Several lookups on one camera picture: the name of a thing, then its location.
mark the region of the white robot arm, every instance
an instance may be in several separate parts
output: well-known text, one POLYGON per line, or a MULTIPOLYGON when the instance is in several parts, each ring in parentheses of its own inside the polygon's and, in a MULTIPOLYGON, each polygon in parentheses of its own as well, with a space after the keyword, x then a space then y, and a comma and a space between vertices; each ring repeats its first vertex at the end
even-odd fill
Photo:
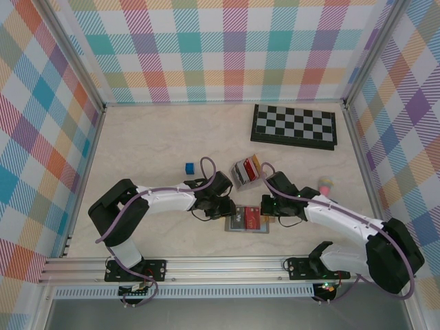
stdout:
POLYGON ((145 215, 173 210, 204 210, 209 217, 207 220, 213 220, 235 213, 234 202, 229 196, 223 195, 227 189, 231 189, 232 182, 222 172, 217 172, 211 185, 197 189, 210 180, 196 179, 173 187, 151 188, 136 186, 130 179, 123 179, 90 207, 89 216, 99 233, 105 236, 105 245, 111 248, 119 262, 128 269, 139 268, 143 258, 131 235, 145 215), (128 205, 132 197, 143 192, 140 198, 121 212, 120 204, 128 205))
POLYGON ((333 242, 321 243, 309 255, 305 272, 313 272, 318 278, 328 271, 370 276, 382 289, 398 294, 410 280, 410 275, 395 247, 378 230, 396 242, 408 259, 412 274, 424 264, 419 248, 401 221, 382 221, 356 214, 309 187, 299 191, 283 172, 275 172, 266 181, 279 193, 300 198, 296 201, 272 190, 273 195, 262 197, 262 215, 297 216, 335 230, 356 244, 356 247, 343 247, 333 242))

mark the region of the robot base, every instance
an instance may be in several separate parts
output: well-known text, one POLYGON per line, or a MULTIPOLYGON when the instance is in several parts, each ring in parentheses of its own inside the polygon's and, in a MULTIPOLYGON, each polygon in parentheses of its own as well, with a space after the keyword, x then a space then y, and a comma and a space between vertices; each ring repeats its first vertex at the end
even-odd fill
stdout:
POLYGON ((348 272, 332 272, 324 269, 317 274, 310 267, 309 258, 288 258, 285 261, 286 270, 289 272, 289 279, 292 280, 348 280, 351 276, 348 272))
MULTIPOLYGON (((145 260, 142 259, 137 265, 131 268, 138 274, 144 274, 152 277, 156 282, 165 281, 166 260, 145 260)), ((104 276, 105 282, 144 282, 143 278, 132 275, 124 271, 116 261, 111 260, 106 263, 104 276)))

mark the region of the small blue block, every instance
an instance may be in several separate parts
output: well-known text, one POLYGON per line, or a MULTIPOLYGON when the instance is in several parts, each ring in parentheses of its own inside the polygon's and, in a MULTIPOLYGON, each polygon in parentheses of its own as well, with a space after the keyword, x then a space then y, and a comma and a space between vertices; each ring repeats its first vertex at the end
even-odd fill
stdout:
POLYGON ((185 164, 185 172, 186 174, 194 174, 194 163, 186 163, 185 164))

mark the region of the marble surface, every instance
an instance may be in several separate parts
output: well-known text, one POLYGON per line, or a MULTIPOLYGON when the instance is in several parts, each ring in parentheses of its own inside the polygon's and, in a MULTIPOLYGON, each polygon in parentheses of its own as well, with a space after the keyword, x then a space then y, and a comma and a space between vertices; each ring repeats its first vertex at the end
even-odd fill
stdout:
MULTIPOLYGON (((140 186, 169 186, 201 177, 200 157, 211 157, 220 171, 256 153, 272 163, 297 187, 316 187, 331 175, 331 198, 366 216, 373 216, 358 163, 339 104, 286 104, 288 107, 334 111, 338 145, 335 151, 250 141, 253 104, 169 105, 109 108, 68 257, 108 256, 87 215, 89 207, 117 181, 130 178, 140 186), (187 176, 186 162, 196 163, 187 176)), ((236 204, 258 205, 268 189, 261 184, 231 198, 236 204)), ((298 218, 284 218, 286 224, 298 218)), ((331 229, 302 223, 283 228, 271 223, 269 234, 225 232, 224 219, 201 222, 189 212, 164 212, 145 217, 133 235, 144 256, 263 256, 308 254, 330 240, 350 243, 331 229)))

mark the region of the chessboard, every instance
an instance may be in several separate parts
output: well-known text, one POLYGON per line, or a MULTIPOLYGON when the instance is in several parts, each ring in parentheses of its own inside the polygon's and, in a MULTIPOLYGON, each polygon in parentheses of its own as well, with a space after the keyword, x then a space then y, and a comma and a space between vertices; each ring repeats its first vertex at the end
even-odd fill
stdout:
POLYGON ((256 104, 250 140, 335 150, 335 113, 256 104))

